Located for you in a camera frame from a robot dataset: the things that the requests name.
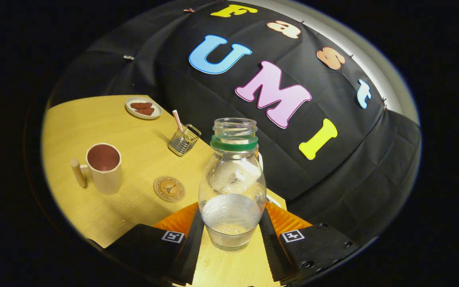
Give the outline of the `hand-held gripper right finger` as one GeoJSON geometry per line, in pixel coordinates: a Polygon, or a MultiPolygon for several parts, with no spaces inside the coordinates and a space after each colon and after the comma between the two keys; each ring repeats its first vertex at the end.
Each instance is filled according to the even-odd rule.
{"type": "Polygon", "coordinates": [[[357,254],[361,246],[327,223],[311,224],[266,202],[260,230],[274,281],[302,285],[357,254]]]}

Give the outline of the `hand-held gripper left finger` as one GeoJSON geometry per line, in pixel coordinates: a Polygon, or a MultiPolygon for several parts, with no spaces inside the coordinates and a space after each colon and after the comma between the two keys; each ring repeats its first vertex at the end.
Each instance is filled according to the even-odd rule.
{"type": "Polygon", "coordinates": [[[153,226],[135,225],[106,251],[155,284],[191,285],[203,230],[195,202],[153,226]]]}

